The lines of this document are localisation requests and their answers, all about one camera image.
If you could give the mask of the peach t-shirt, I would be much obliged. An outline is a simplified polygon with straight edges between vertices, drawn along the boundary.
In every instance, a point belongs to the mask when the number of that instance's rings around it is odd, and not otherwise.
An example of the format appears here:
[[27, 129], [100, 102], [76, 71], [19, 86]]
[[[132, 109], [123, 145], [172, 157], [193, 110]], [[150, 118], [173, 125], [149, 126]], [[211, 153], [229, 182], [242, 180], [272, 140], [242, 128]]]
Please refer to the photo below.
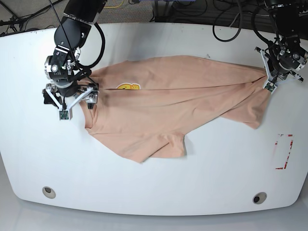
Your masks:
[[85, 129], [138, 163], [184, 156], [184, 136], [217, 117], [258, 128], [270, 98], [264, 70], [193, 56], [124, 61], [91, 78], [100, 90], [92, 109], [80, 103]]

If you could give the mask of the red tape rectangle marking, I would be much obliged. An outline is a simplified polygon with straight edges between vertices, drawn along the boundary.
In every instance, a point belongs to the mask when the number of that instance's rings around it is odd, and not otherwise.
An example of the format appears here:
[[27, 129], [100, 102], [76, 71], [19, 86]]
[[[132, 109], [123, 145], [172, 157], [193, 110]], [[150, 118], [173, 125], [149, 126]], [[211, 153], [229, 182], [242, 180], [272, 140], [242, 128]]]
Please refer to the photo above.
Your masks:
[[275, 142], [273, 166], [276, 170], [286, 169], [294, 141], [293, 134], [279, 134]]

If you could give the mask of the black tripod stand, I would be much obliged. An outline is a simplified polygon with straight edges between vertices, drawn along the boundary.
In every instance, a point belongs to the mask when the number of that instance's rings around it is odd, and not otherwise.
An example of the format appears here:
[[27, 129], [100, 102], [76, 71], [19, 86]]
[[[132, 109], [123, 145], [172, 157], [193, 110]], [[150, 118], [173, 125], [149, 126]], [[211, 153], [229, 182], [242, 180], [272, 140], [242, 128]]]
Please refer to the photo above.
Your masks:
[[10, 15], [10, 19], [8, 21], [0, 21], [0, 26], [6, 26], [6, 30], [0, 32], [0, 36], [4, 37], [6, 35], [9, 35], [9, 29], [12, 30], [12, 34], [20, 33], [20, 32], [25, 32], [26, 27], [29, 21], [32, 19], [41, 16], [42, 14], [45, 14], [51, 9], [50, 5], [47, 5], [38, 11], [34, 13], [30, 13], [24, 16], [18, 16], [12, 9], [8, 7], [7, 4], [5, 4], [2, 0], [0, 1], [0, 6], [5, 9]]

